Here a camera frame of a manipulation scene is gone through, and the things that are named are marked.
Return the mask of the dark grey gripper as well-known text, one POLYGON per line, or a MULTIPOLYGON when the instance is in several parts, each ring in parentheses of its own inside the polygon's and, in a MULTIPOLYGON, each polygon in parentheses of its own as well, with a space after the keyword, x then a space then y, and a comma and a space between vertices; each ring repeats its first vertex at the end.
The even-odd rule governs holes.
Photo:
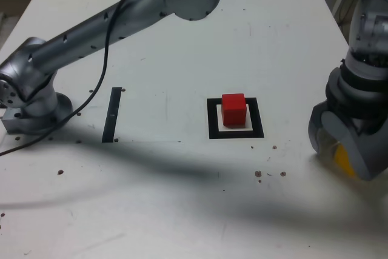
POLYGON ((358 178, 371 181, 384 171, 384 121, 375 104, 328 96, 313 108, 308 134, 320 161, 333 160, 339 142, 358 178))

